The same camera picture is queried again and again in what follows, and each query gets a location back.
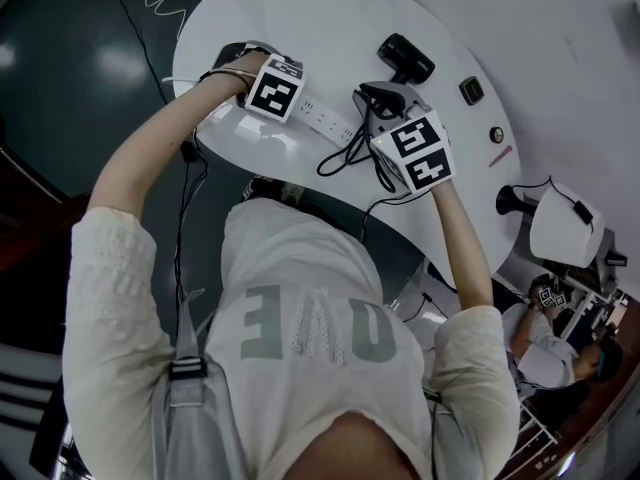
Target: person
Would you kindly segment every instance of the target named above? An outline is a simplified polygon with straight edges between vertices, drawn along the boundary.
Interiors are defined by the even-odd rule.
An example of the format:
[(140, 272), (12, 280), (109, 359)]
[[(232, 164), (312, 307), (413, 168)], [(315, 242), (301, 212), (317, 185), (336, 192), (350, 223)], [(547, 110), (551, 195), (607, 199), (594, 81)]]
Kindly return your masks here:
[[(252, 52), (227, 67), (258, 73), (266, 58)], [(64, 396), (95, 478), (158, 477), (150, 404), (173, 349), (150, 293), (156, 246), (140, 225), (143, 206), (184, 137), (252, 81), (213, 74), (151, 117), (103, 168), (73, 229)], [(420, 347), (383, 308), (378, 273), (358, 241), (264, 197), (229, 213), (223, 294), (205, 354), (224, 372), (247, 478), (437, 478), (438, 457), (457, 453), (440, 431), (441, 412), (469, 430), (480, 469), (473, 478), (500, 472), (519, 424), (502, 321), (453, 184), (432, 192), (463, 310), (435, 339), (437, 412), (422, 389)]]
[(606, 382), (622, 362), (612, 334), (594, 333), (578, 351), (553, 333), (555, 304), (543, 307), (540, 286), (532, 284), (531, 303), (513, 304), (503, 316), (504, 345), (520, 399), (538, 389), (559, 389), (581, 380)]

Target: red object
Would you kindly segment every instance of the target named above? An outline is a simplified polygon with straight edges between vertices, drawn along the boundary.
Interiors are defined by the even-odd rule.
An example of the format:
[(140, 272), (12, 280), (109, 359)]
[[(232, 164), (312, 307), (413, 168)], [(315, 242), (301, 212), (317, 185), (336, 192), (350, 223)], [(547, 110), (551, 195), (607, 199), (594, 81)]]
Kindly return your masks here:
[(493, 162), (491, 162), (489, 164), (489, 168), (493, 167), (494, 165), (496, 165), (500, 160), (502, 160), (505, 156), (507, 156), (509, 153), (511, 153), (513, 151), (513, 148), (511, 147), (511, 144), (509, 144), (505, 150), (500, 153)]

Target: white wall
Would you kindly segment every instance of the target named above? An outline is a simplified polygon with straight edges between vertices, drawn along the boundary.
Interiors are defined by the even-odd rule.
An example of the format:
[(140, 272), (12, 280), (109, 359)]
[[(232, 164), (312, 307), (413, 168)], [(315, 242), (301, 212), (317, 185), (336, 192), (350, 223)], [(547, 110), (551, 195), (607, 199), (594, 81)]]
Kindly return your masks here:
[(551, 174), (605, 214), (629, 256), (621, 287), (640, 299), (637, 0), (417, 1), (492, 78), (525, 182)]

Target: round table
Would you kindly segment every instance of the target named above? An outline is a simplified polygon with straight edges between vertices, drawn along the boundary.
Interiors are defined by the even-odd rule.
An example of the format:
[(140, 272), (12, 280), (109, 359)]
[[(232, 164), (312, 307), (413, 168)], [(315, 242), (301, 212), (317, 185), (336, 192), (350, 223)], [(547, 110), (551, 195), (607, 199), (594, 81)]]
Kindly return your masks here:
[[(482, 243), (491, 271), (511, 251), (522, 215), (501, 216), (496, 195), (520, 182), (520, 162), (509, 121), (482, 68), (446, 27), (413, 0), (203, 0), (178, 41), (173, 76), (197, 79), (210, 69), (223, 46), (250, 39), (264, 41), (304, 63), (306, 87), (353, 122), (361, 121), (352, 91), (362, 82), (390, 80), (393, 71), (376, 55), (398, 32), (436, 64), (416, 89), (437, 110), (447, 129), (457, 176), (454, 184)], [(458, 88), (476, 76), (485, 97), (469, 106)], [(192, 84), (174, 82), (176, 96)], [(492, 127), (504, 130), (494, 144)], [(378, 183), (372, 162), (343, 169), (329, 178), (316, 166), (336, 146), (304, 125), (285, 125), (249, 114), (229, 101), (200, 126), (202, 143), (248, 171), (311, 188), (361, 210), (389, 194)], [(490, 167), (507, 147), (512, 150)], [(453, 284), (444, 237), (431, 194), (402, 205), (378, 205), (373, 215), (416, 245)]]

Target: power strip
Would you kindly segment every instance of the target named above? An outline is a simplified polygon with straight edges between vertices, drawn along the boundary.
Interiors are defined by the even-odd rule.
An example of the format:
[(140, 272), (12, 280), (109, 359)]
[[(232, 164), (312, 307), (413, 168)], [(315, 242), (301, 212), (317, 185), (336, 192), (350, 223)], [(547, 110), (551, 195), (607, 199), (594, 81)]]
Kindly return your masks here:
[(335, 113), (307, 90), (303, 90), (296, 100), (290, 117), (302, 121), (340, 149), (351, 142), (359, 128)]

